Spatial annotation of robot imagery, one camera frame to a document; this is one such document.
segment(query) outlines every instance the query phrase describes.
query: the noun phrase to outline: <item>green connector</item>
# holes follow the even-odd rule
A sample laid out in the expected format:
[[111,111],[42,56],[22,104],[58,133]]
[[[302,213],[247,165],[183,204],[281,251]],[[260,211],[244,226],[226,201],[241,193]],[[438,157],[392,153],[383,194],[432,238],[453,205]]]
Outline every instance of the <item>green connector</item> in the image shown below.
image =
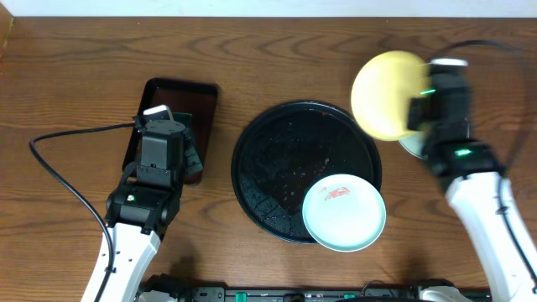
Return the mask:
[[236,293],[235,302],[246,302],[246,293]]

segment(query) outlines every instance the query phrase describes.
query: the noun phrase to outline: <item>white plate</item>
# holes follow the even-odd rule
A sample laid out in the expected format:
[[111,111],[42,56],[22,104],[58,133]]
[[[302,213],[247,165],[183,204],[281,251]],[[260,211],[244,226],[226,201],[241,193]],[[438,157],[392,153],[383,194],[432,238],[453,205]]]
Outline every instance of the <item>white plate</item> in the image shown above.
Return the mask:
[[371,245],[386,222],[386,207],[374,186],[357,176],[336,174],[315,183],[302,206],[304,224],[320,244],[338,252]]
[[421,149],[425,143],[425,133],[418,132],[411,137],[400,139],[399,143],[410,154],[421,159]]

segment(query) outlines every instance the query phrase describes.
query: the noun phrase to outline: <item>black tray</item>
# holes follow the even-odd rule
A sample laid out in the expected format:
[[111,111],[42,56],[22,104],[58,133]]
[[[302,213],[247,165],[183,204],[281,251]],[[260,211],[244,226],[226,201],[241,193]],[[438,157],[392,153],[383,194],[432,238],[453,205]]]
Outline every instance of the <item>black tray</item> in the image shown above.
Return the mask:
[[[145,84],[137,115],[142,115],[145,109],[163,104],[172,112],[191,114],[190,127],[196,136],[196,150],[201,163],[205,164],[217,98],[218,88],[215,85],[153,78]],[[142,135],[133,129],[123,160],[123,169],[139,156],[141,138]],[[199,183],[202,173],[203,171],[185,177],[185,184]]]
[[353,174],[380,191],[373,140],[344,110],[312,101],[285,103],[251,122],[237,141],[232,183],[246,214],[266,232],[315,243],[302,220],[307,190],[332,174]]

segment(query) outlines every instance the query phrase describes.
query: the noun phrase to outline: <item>red logo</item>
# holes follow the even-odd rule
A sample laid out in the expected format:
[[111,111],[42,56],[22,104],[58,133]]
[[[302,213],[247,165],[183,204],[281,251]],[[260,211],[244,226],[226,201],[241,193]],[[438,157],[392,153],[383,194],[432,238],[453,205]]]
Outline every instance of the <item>red logo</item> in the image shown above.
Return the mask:
[[342,195],[349,195],[351,194],[351,191],[347,189],[346,187],[342,187],[339,189],[335,189],[332,192],[328,193],[328,196],[325,198],[325,200],[330,200],[332,198],[337,198]]

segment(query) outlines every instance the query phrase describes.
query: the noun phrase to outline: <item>green led light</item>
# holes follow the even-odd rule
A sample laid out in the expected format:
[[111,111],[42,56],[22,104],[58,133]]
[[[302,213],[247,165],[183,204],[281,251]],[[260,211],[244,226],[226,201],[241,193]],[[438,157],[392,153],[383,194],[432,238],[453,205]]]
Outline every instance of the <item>green led light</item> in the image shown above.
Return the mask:
[[456,156],[464,156],[470,154],[472,151],[470,149],[460,149],[455,151]]
[[421,95],[435,93],[436,89],[429,89],[428,91],[420,92]]

